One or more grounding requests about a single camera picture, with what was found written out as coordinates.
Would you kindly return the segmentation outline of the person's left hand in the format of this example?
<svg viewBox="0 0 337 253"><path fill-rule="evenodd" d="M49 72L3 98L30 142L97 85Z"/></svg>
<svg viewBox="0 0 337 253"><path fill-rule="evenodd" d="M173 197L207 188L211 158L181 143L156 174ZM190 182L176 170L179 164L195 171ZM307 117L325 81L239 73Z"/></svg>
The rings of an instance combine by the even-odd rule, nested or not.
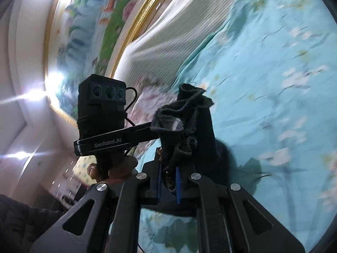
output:
<svg viewBox="0 0 337 253"><path fill-rule="evenodd" d="M96 163L90 163L87 167L87 174L97 183L105 182L108 185L117 185L138 174L136 166L138 166L137 159L127 155L120 165L112 167L105 175L99 173Z"/></svg>

